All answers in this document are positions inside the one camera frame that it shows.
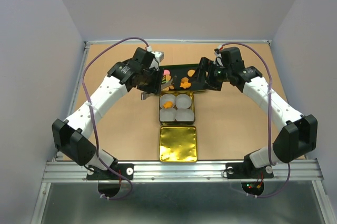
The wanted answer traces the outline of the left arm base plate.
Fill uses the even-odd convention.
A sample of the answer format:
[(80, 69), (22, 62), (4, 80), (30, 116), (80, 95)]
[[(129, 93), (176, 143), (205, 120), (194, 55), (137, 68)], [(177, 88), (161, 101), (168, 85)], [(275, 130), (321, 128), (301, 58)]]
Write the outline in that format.
[[(100, 170), (94, 166), (89, 166), (87, 170), (86, 179), (89, 181), (99, 180), (119, 180), (120, 177), (109, 170)], [(116, 173), (123, 177), (133, 180), (134, 176), (134, 164), (132, 163), (118, 163), (111, 167)]]

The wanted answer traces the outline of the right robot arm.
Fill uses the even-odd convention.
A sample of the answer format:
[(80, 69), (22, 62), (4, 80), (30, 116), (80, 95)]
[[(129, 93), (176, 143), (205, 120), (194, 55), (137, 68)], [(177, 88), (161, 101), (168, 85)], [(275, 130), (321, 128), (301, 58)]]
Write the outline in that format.
[(290, 106), (272, 89), (272, 79), (266, 80), (256, 67), (246, 67), (236, 43), (219, 46), (215, 60), (202, 57), (191, 82), (200, 82), (208, 90), (220, 91), (230, 83), (252, 99), (267, 114), (267, 125), (275, 124), (279, 133), (275, 140), (268, 136), (267, 146), (244, 157), (240, 170), (254, 177), (261, 168), (278, 162), (290, 163), (316, 148), (318, 121)]

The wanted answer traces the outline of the metal tongs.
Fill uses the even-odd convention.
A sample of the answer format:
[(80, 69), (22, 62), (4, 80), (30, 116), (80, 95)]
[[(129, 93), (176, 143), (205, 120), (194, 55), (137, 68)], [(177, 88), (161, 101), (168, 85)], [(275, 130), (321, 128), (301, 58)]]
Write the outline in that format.
[(163, 91), (162, 89), (166, 85), (169, 85), (169, 86), (172, 85), (175, 79), (176, 79), (176, 76), (171, 77), (171, 79), (168, 82), (161, 84), (160, 87), (159, 87), (159, 90), (155, 93), (149, 93), (149, 92), (143, 91), (141, 93), (141, 100), (146, 100), (147, 98), (149, 98), (151, 96), (159, 95)]

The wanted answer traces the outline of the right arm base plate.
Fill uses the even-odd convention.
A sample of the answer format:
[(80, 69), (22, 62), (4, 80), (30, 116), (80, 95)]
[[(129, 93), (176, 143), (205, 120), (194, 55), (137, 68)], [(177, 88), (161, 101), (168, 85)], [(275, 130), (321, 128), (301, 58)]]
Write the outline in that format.
[(245, 162), (229, 162), (223, 171), (224, 177), (228, 179), (258, 179), (258, 178), (273, 178), (273, 170), (267, 171), (267, 166), (255, 168), (251, 164)]

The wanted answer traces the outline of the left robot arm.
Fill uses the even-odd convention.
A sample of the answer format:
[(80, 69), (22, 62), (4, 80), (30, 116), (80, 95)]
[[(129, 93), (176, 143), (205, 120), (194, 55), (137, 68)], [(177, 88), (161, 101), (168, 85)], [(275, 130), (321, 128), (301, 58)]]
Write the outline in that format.
[(52, 124), (55, 147), (80, 166), (93, 166), (106, 179), (117, 174), (117, 159), (92, 144), (90, 135), (97, 136), (97, 123), (109, 109), (132, 88), (143, 94), (159, 94), (164, 70), (160, 63), (164, 53), (137, 48), (133, 57), (117, 62), (104, 77), (97, 90), (66, 119)]

